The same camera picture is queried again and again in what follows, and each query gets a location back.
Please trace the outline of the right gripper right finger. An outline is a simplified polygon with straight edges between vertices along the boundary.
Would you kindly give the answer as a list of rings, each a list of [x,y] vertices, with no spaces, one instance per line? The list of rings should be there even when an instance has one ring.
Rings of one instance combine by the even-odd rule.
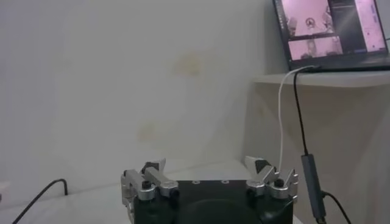
[[[278,200],[291,199],[297,202],[298,174],[295,169],[280,171],[267,160],[252,156],[245,157],[244,165],[251,176],[246,186],[254,191],[256,197],[267,195]]]

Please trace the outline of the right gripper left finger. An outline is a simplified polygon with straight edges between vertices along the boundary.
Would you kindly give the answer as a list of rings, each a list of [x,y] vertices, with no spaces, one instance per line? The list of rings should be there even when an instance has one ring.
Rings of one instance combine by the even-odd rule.
[[[137,198],[141,201],[151,201],[157,194],[166,198],[177,198],[179,183],[171,180],[163,173],[166,159],[148,161],[140,171],[125,170],[121,175],[122,203],[132,207]]]

